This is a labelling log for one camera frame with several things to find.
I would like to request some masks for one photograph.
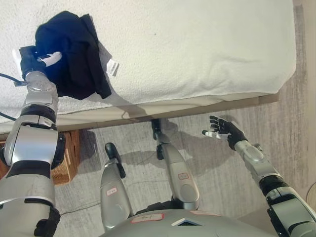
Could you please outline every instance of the white blanket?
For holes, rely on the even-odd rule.
[[[32,45],[38,25],[68,10],[89,13],[119,63],[114,94],[60,98],[59,113],[227,95],[276,93],[295,71],[292,0],[0,0],[0,72],[18,77],[13,48]],[[109,59],[100,52],[104,68]],[[1,80],[0,111],[17,117],[26,88]],[[0,118],[0,123],[7,121]]]

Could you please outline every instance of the floor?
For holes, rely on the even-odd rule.
[[[316,175],[308,156],[308,81],[306,77],[303,8],[295,7],[297,69],[280,91],[279,101],[257,107],[212,113],[237,121],[249,141],[262,145],[271,163],[304,198]],[[227,142],[204,137],[208,116],[162,121],[164,132],[186,159],[201,194],[200,208],[271,231],[266,204],[241,158]],[[107,161],[104,145],[116,144],[134,212],[171,197],[164,161],[156,159],[149,122],[80,132],[81,164],[77,176],[56,187],[61,221],[55,236],[99,236],[103,233],[99,185]]]

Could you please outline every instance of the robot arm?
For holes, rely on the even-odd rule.
[[[232,122],[210,116],[212,131],[206,136],[227,138],[231,149],[237,151],[261,189],[269,205],[268,214],[280,237],[316,236],[316,214],[308,204],[289,187],[271,165],[259,146],[251,145],[244,133]]]
[[[44,74],[35,47],[20,49],[28,94],[1,160],[10,170],[0,180],[0,236],[50,237],[60,220],[50,170],[63,161],[65,137],[55,123],[56,86]]]

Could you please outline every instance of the wicker basket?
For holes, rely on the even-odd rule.
[[[63,132],[66,137],[64,161],[51,172],[55,185],[67,184],[75,177],[80,164],[79,131]],[[0,179],[7,173],[8,167],[0,162]]]

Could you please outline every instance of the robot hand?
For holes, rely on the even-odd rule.
[[[234,122],[228,122],[227,120],[210,116],[211,130],[203,130],[202,134],[208,137],[216,137],[218,139],[227,139],[229,147],[235,151],[235,144],[237,142],[247,140],[243,131],[241,131]]]

